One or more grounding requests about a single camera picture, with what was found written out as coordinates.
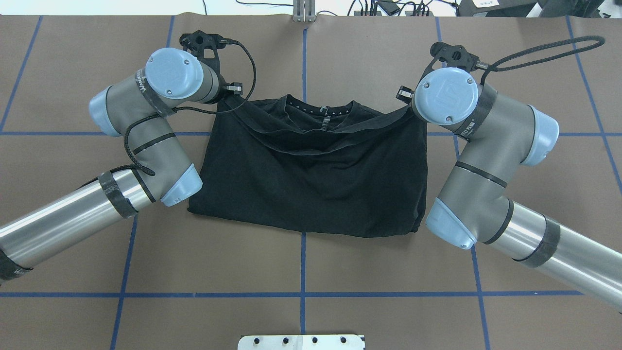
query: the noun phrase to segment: black fabric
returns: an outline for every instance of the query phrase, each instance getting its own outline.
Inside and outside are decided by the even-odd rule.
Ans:
[[[238,106],[227,97],[218,111]],[[315,107],[291,95],[216,116],[188,211],[303,232],[415,232],[425,212],[426,124],[409,107]]]

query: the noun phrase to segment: blue joint cap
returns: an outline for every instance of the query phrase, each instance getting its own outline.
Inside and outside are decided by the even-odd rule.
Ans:
[[[471,249],[477,242],[471,231],[438,197],[434,199],[425,225],[433,234],[458,248]]]
[[[106,96],[108,96],[108,90],[112,87],[105,88],[102,92],[98,93],[88,103],[88,113],[91,115],[91,119],[99,126],[102,132],[108,136],[117,137],[121,134],[114,129],[112,123],[110,123],[110,117],[108,116],[108,109],[106,108]]]
[[[452,125],[466,119],[477,106],[480,93],[466,71],[445,67],[426,75],[415,89],[415,106],[425,120]]]
[[[534,140],[531,143],[531,149],[524,161],[523,165],[534,166],[546,158],[547,154],[553,150],[559,137],[559,124],[557,120],[549,117],[543,112],[536,110],[529,105],[534,111]]]
[[[203,67],[189,52],[165,47],[155,51],[145,64],[149,85],[167,98],[192,96],[203,83]]]
[[[201,187],[203,187],[203,181],[194,164],[191,164],[160,200],[165,206],[171,207],[197,193]]]

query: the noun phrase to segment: black band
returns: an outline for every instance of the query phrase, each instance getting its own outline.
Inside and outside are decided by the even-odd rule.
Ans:
[[[468,141],[484,123],[484,120],[493,108],[494,101],[497,99],[497,94],[497,90],[492,86],[488,84],[484,85],[481,89],[480,99],[477,100],[477,106],[475,106],[473,113],[471,113],[460,125],[458,130],[453,133]]]
[[[499,185],[499,186],[501,186],[503,188],[508,186],[507,182],[501,180],[500,178],[496,177],[495,175],[487,173],[486,171],[484,171],[484,170],[482,170],[480,168],[476,168],[476,167],[474,167],[472,165],[469,165],[467,163],[463,163],[461,161],[457,161],[455,166],[457,166],[458,168],[469,170],[470,172],[475,173],[475,174],[477,174],[477,175],[479,175],[479,176],[481,176],[483,178],[486,178],[486,179],[494,182],[495,184],[497,184],[497,185]]]
[[[119,215],[127,219],[128,217],[138,214],[138,211],[136,211],[129,199],[125,198],[121,192],[119,184],[117,184],[111,172],[106,171],[100,175],[98,179],[100,180],[100,185],[104,190],[104,194],[106,194],[106,197],[110,203],[112,203]]]
[[[132,152],[133,152],[134,154],[138,154],[138,152],[140,152],[140,151],[144,151],[145,149],[147,149],[147,148],[149,148],[149,147],[153,146],[154,144],[156,144],[156,143],[158,143],[158,142],[161,142],[161,141],[164,141],[164,140],[166,140],[167,138],[172,138],[172,137],[175,137],[175,133],[168,133],[168,134],[166,134],[166,135],[162,135],[162,136],[160,136],[160,137],[158,137],[158,138],[154,138],[153,140],[151,140],[151,141],[149,141],[149,142],[146,142],[146,143],[144,143],[144,144],[142,144],[142,145],[138,146],[137,148],[134,148],[134,151],[132,151]]]
[[[512,201],[511,199],[508,199],[508,201],[509,201],[508,213],[506,214],[505,220],[503,220],[503,224],[501,224],[501,227],[499,228],[497,233],[494,234],[493,238],[487,240],[486,242],[484,242],[484,244],[494,243],[494,241],[499,239],[499,237],[503,235],[503,232],[505,232],[505,230],[508,228],[509,221],[510,219],[512,219],[512,214],[514,214],[514,201]]]
[[[24,268],[14,263],[6,254],[0,249],[0,280],[9,281],[13,278],[21,277],[26,272],[32,270],[31,268]]]
[[[169,106],[162,101],[160,96],[158,96],[157,92],[149,85],[147,82],[147,77],[145,77],[145,69],[139,69],[134,76],[134,80],[136,81],[136,86],[138,90],[140,90],[142,96],[149,102],[151,107],[155,109],[155,111],[164,118],[175,114],[175,111],[169,108]]]
[[[141,185],[142,190],[145,191],[145,194],[147,194],[147,197],[149,198],[149,200],[152,203],[155,203],[156,199],[154,198],[154,195],[151,194],[151,191],[147,187],[147,184],[145,183],[145,181],[142,179],[142,176],[138,173],[138,170],[132,169],[132,173],[134,173],[134,176],[136,177],[136,180],[138,180],[138,183]]]
[[[555,254],[557,244],[559,244],[559,236],[561,235],[559,223],[546,215],[544,216],[544,221],[544,235],[542,235],[542,240],[536,250],[529,254],[528,257],[520,260],[514,259],[514,261],[522,262],[527,267],[536,268],[549,261]]]

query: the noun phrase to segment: robotic arm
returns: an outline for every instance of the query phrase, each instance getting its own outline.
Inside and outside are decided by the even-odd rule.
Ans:
[[[166,117],[186,102],[216,103],[241,84],[227,84],[217,49],[231,39],[197,31],[180,38],[184,50],[154,52],[143,69],[108,87],[90,103],[95,123],[110,136],[125,133],[136,166],[113,169],[73,193],[0,227],[0,283],[160,199],[172,206],[202,182]],[[203,57],[204,49],[214,59]],[[520,164],[536,165],[559,134],[551,117],[475,83],[485,67],[462,46],[436,43],[417,88],[397,97],[417,116],[468,141],[435,200],[429,229],[462,249],[491,245],[622,311],[622,254],[503,196]],[[433,70],[437,61],[448,67]]]

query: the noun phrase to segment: white label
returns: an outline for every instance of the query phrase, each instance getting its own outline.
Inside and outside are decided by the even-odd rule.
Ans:
[[[478,9],[481,9],[483,7],[499,6],[499,0],[473,0],[473,4]]]

